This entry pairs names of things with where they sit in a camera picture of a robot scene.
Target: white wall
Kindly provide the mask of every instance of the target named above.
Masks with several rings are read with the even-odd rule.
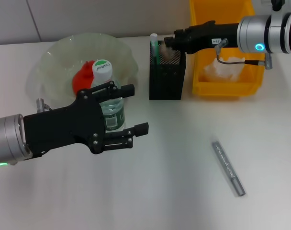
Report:
[[[270,0],[252,2],[256,14],[270,14]],[[288,4],[291,11],[291,0]],[[82,32],[170,34],[189,24],[188,0],[0,0],[0,44],[55,41]]]
[[[0,44],[39,42],[25,0],[0,0]]]

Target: red object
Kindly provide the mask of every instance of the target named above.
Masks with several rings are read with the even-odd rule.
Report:
[[[72,89],[75,95],[82,89],[90,89],[94,79],[92,65],[94,61],[86,61],[81,70],[77,72],[72,80]]]

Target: cable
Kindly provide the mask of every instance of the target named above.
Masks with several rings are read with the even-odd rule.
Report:
[[[217,60],[221,64],[225,64],[225,65],[245,64],[244,61],[239,61],[239,62],[224,62],[224,61],[221,61],[220,58],[219,58],[219,55],[217,55]]]
[[[228,40],[223,39],[219,44],[217,44],[214,49],[217,53],[217,61],[221,64],[225,65],[236,65],[236,64],[245,64],[245,65],[253,65],[253,66],[259,66],[262,65],[263,61],[260,60],[246,60],[246,61],[239,61],[239,62],[224,62],[220,60],[220,53],[223,47],[228,45]]]
[[[221,64],[225,64],[225,65],[245,64],[245,65],[259,66],[259,62],[260,62],[258,60],[246,60],[246,61],[239,61],[239,62],[224,62],[224,61],[220,60],[219,55],[217,55],[217,60]]]

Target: label sticker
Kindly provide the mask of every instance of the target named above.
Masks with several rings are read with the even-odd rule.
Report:
[[[104,115],[105,119],[105,128],[107,131],[114,131],[119,129],[125,122],[124,117],[124,106],[120,109],[119,112],[112,115]]]
[[[217,45],[217,44],[219,44],[220,42],[222,42],[222,39],[221,39],[221,38],[214,38],[214,39],[212,39],[212,44],[213,44],[213,45]]]

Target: white bottle cap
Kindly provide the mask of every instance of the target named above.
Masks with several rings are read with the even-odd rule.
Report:
[[[92,65],[95,83],[105,83],[112,79],[112,64],[107,60],[97,60]]]
[[[150,35],[150,40],[152,43],[157,42],[157,34],[151,34]]]

